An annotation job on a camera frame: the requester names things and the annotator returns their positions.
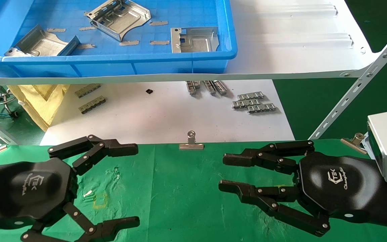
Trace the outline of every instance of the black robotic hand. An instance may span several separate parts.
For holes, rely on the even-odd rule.
[[[295,155],[306,157],[299,164],[284,158]],[[330,229],[330,217],[387,226],[387,183],[374,160],[327,156],[315,152],[313,141],[308,140],[225,154],[223,163],[293,173],[293,187],[255,187],[222,180],[219,189],[235,193],[242,203],[257,205],[267,215],[308,233],[323,236]],[[311,215],[279,204],[295,201]]]
[[[73,205],[77,175],[86,173],[105,156],[138,154],[136,144],[121,145],[115,139],[89,135],[51,147],[48,152],[50,159],[45,162],[0,165],[0,229],[33,225],[20,237],[23,242],[64,242],[41,232],[68,214],[84,230],[78,242],[109,242],[118,231],[139,226],[136,216],[93,225]],[[85,154],[74,161],[73,167],[63,161],[81,153]]]

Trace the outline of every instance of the metal stamped parts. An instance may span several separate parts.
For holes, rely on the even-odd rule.
[[[216,94],[216,88],[213,85],[212,81],[204,81],[204,84],[206,85],[206,88],[210,92],[211,95],[215,95]]]
[[[83,87],[82,89],[74,92],[74,94],[78,98],[81,98],[81,97],[84,97],[85,95],[88,95],[89,93],[95,91],[96,89],[98,89],[100,87],[101,87],[101,84],[89,84],[89,85]]]
[[[228,89],[226,89],[221,81],[213,81],[213,84],[215,85],[215,88],[220,95],[226,95]]]
[[[249,99],[263,99],[265,95],[262,92],[251,92],[246,94],[237,95],[238,100],[249,100]]]
[[[105,97],[99,96],[98,98],[95,98],[94,100],[79,107],[79,110],[82,114],[85,114],[85,113],[89,112],[90,110],[98,107],[99,105],[101,105],[103,103],[105,103]]]
[[[247,112],[249,114],[258,113],[258,112],[273,112],[275,111],[275,106],[273,103],[259,104],[247,107]]]
[[[64,42],[56,34],[45,32],[39,25],[29,31],[5,56],[58,56],[69,55],[80,44],[77,36]]]
[[[233,109],[243,109],[247,106],[253,106],[253,105],[260,105],[258,99],[251,99],[251,100],[238,100],[232,102],[232,108]]]
[[[108,0],[96,9],[85,12],[90,23],[101,31],[122,41],[131,29],[150,20],[150,11],[130,0]]]

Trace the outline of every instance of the blue plastic tray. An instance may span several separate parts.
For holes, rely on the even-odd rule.
[[[157,73],[223,73],[237,55],[229,0],[134,0],[149,9],[150,21],[164,26],[131,29],[126,40],[138,45],[120,46],[83,14],[104,0],[0,0],[0,77],[91,77]],[[34,26],[66,29],[54,33],[68,42],[74,35],[93,49],[77,49],[69,56],[4,57],[4,53]],[[171,44],[151,45],[150,40],[171,40],[170,28],[218,26],[220,45],[215,52],[172,53]]]

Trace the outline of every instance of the green mat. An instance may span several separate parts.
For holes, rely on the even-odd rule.
[[[241,204],[235,194],[218,190],[221,179],[257,186],[292,185],[292,176],[259,167],[222,164],[224,153],[241,153],[267,143],[206,144],[203,151],[180,151],[177,144],[140,145],[139,154],[105,158],[79,177],[76,205],[93,223],[139,216],[141,225],[120,231],[118,242],[250,242],[250,241],[385,241],[387,227],[331,219],[331,230],[318,238],[266,216],[256,206]],[[360,153],[336,139],[315,142],[327,155]],[[9,147],[0,164],[46,161],[48,147]],[[68,159],[70,164],[75,158]],[[301,209],[297,203],[292,207]],[[19,242],[28,228],[0,230],[0,241]],[[81,228],[65,216],[43,234],[74,241]]]

